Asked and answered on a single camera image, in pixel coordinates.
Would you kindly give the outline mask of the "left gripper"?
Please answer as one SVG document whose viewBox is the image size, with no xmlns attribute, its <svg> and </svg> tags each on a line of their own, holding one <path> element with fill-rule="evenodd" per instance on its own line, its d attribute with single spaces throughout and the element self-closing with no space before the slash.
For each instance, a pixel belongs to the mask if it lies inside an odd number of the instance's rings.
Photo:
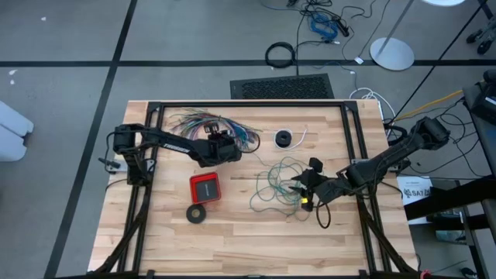
<svg viewBox="0 0 496 279">
<path fill-rule="evenodd" d="M 214 167 L 241 159 L 242 152 L 228 129 L 219 128 L 217 131 L 217 125 L 204 125 L 204 130 L 209 135 L 208 139 L 199 140 L 200 167 Z"/>
</svg>

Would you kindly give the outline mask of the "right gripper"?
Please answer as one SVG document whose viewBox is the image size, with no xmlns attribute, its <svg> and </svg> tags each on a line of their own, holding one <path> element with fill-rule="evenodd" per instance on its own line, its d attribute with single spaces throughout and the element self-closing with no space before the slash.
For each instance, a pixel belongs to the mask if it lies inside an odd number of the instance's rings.
<svg viewBox="0 0 496 279">
<path fill-rule="evenodd" d="M 308 203 L 301 204 L 301 208 L 307 212 L 311 212 L 314 207 L 314 195 L 317 195 L 321 203 L 327 204 L 345 194 L 345 184 L 340 178 L 330 178 L 321 175 L 323 162 L 319 159 L 311 157 L 308 165 L 309 169 L 291 178 L 293 181 L 299 181 L 305 188 L 290 187 L 290 189 L 300 194 L 301 198 L 308 199 Z"/>
</svg>

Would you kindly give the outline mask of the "red square tray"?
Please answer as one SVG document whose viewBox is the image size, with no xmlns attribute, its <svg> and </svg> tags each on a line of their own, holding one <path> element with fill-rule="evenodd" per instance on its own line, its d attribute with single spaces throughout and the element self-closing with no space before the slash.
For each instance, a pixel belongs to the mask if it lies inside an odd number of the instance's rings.
<svg viewBox="0 0 496 279">
<path fill-rule="evenodd" d="M 216 172 L 192 176 L 189 183 L 191 200 L 194 205 L 217 201 L 222 197 Z"/>
</svg>

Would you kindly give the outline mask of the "black floor vent grille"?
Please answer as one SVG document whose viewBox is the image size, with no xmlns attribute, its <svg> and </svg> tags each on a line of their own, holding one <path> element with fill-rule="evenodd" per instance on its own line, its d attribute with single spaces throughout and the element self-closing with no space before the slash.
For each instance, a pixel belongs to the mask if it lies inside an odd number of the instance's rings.
<svg viewBox="0 0 496 279">
<path fill-rule="evenodd" d="M 230 81 L 231 99 L 334 99 L 328 74 Z"/>
</svg>

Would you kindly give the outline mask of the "black tape roll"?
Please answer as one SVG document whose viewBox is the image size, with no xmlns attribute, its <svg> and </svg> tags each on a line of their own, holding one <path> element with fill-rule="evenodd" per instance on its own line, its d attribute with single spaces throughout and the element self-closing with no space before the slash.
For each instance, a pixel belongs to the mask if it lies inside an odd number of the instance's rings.
<svg viewBox="0 0 496 279">
<path fill-rule="evenodd" d="M 191 205 L 186 211 L 186 218 L 190 223 L 199 224 L 206 219 L 206 209 L 203 205 Z"/>
</svg>

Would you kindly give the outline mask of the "white paper sign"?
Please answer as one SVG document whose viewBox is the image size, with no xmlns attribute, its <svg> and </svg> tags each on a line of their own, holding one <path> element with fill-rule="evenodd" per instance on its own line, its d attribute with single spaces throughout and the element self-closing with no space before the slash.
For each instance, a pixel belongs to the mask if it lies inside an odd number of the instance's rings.
<svg viewBox="0 0 496 279">
<path fill-rule="evenodd" d="M 402 192 L 403 206 L 430 196 L 432 182 L 425 177 L 397 177 L 398 186 Z"/>
</svg>

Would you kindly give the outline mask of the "black side workbench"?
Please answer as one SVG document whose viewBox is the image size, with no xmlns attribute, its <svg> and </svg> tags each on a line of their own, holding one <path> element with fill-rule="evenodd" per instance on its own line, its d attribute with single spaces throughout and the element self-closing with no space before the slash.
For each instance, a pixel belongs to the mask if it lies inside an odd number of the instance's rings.
<svg viewBox="0 0 496 279">
<path fill-rule="evenodd" d="M 491 174 L 450 190 L 434 189 L 428 198 L 406 205 L 405 211 L 408 219 L 417 219 L 452 208 L 462 208 L 460 221 L 443 222 L 441 228 L 465 231 L 478 278 L 487 279 L 489 275 L 483 264 L 475 232 L 479 229 L 489 229 L 496 243 L 496 126 L 470 111 L 469 113 L 491 168 Z"/>
</svg>

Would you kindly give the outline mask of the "white round lamp base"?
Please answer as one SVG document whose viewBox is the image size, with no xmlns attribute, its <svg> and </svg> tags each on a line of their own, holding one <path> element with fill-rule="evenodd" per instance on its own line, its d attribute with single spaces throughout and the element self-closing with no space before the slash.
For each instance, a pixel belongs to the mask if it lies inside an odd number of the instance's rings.
<svg viewBox="0 0 496 279">
<path fill-rule="evenodd" d="M 415 61 L 412 48 L 406 42 L 393 37 L 413 2 L 414 0 L 408 0 L 407 5 L 388 35 L 375 40 L 370 45 L 370 57 L 377 65 L 384 69 L 404 71 L 409 69 Z"/>
</svg>

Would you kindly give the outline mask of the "black desk device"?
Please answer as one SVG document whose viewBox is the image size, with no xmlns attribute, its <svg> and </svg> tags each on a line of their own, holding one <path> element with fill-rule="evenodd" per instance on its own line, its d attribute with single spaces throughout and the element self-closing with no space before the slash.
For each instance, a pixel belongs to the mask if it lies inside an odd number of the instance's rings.
<svg viewBox="0 0 496 279">
<path fill-rule="evenodd" d="M 496 126 L 496 70 L 483 73 L 483 80 L 463 88 L 467 109 Z"/>
</svg>

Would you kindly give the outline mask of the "black caster base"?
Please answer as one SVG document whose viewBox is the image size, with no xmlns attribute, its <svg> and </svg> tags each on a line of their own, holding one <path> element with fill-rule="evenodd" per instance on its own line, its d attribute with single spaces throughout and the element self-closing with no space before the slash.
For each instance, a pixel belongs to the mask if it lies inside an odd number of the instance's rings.
<svg viewBox="0 0 496 279">
<path fill-rule="evenodd" d="M 486 26 L 471 33 L 466 38 L 466 43 L 475 43 L 476 41 L 480 41 L 477 53 L 480 55 L 486 54 L 492 43 L 496 41 L 496 15 L 489 19 Z"/>
</svg>

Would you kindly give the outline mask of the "white round lamp head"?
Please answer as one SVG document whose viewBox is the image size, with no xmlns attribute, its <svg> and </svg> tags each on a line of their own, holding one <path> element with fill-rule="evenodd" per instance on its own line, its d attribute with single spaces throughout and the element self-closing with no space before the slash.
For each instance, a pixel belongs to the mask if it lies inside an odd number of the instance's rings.
<svg viewBox="0 0 496 279">
<path fill-rule="evenodd" d="M 453 7 L 465 2 L 465 0 L 422 0 L 422 1 L 429 5 L 434 5 L 439 7 Z"/>
</svg>

